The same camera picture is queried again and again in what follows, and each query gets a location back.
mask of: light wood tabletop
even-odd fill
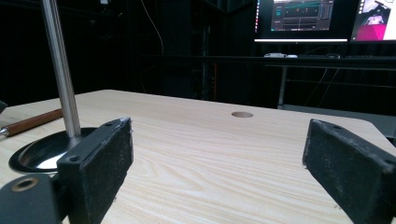
[[[303,167],[309,121],[341,125],[396,155],[372,123],[359,119],[126,91],[76,100],[81,127],[133,120],[134,163],[103,223],[350,223]],[[0,126],[59,107],[59,99],[12,106]],[[13,153],[60,131],[63,119],[0,137],[0,187],[21,176],[8,167]]]

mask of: monitor screen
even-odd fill
[[[354,0],[257,0],[255,42],[345,43]]]
[[[360,0],[351,43],[396,42],[396,7],[393,0]]]

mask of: wooden stick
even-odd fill
[[[3,127],[1,130],[6,129],[7,134],[5,135],[7,137],[10,137],[18,133],[26,132],[30,129],[33,129],[50,121],[59,119],[63,115],[64,114],[62,113],[62,109],[56,109],[48,113],[32,117],[30,119],[25,119],[13,124],[9,124],[8,126]]]

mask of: black wall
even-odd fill
[[[131,89],[125,1],[58,1],[75,93]],[[0,1],[0,99],[9,105],[58,97],[38,1]]]
[[[225,15],[225,46],[221,55],[254,56],[254,4],[246,4]],[[251,105],[254,94],[253,65],[221,63],[218,76],[218,101]]]

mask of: vertical metal pole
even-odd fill
[[[64,112],[64,125],[69,137],[77,137],[81,134],[78,120],[78,111],[72,81],[67,64],[64,38],[62,35],[61,22],[59,19],[56,0],[40,0],[46,24],[49,49],[55,69],[56,82],[62,111]]]
[[[288,74],[288,67],[282,66],[282,79],[280,80],[279,100],[277,101],[277,108],[283,109],[283,98],[285,97],[286,75]]]
[[[202,55],[207,56],[209,51],[209,27],[204,25],[204,32],[202,34]],[[209,88],[208,88],[208,64],[202,63],[202,89],[201,89],[201,100],[208,100]]]

